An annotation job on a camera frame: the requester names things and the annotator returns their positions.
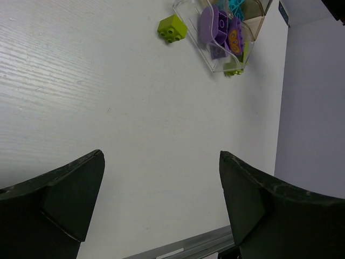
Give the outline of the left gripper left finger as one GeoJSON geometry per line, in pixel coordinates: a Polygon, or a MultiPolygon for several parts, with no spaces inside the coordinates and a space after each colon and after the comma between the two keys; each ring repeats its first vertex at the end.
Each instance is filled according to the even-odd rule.
{"type": "Polygon", "coordinates": [[[105,171],[94,150],[1,189],[1,258],[77,258],[105,171]]]}

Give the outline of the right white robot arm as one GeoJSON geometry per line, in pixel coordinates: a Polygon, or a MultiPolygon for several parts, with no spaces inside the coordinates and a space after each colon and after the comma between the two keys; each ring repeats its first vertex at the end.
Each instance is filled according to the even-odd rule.
{"type": "Polygon", "coordinates": [[[333,17],[345,25],[345,0],[322,0],[322,2],[333,17]]]}

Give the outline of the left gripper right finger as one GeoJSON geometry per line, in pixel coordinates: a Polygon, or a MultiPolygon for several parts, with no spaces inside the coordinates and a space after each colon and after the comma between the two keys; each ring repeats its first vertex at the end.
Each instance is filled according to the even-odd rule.
{"type": "Polygon", "coordinates": [[[344,258],[344,199],[296,187],[227,151],[219,175],[242,258],[344,258]]]}

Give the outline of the teal 2x4 lego brick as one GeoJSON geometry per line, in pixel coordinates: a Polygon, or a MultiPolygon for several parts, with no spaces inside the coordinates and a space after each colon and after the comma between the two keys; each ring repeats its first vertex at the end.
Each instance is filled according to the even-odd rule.
{"type": "Polygon", "coordinates": [[[243,21],[245,19],[244,10],[249,2],[246,0],[229,0],[229,8],[233,16],[243,21]]]}

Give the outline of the purple 2x4 lego plate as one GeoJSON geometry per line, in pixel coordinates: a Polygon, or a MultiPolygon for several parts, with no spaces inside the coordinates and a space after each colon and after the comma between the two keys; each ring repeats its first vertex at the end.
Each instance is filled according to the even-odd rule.
{"type": "Polygon", "coordinates": [[[244,40],[241,26],[241,20],[237,17],[230,20],[228,27],[228,41],[230,50],[235,55],[242,55],[244,52],[244,40]]]}

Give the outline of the purple curved lego piece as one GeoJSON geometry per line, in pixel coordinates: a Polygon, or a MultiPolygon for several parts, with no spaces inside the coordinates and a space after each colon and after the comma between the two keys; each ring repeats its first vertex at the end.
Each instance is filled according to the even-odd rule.
{"type": "Polygon", "coordinates": [[[203,43],[223,44],[227,39],[229,17],[212,4],[199,17],[199,38],[203,43]]]}

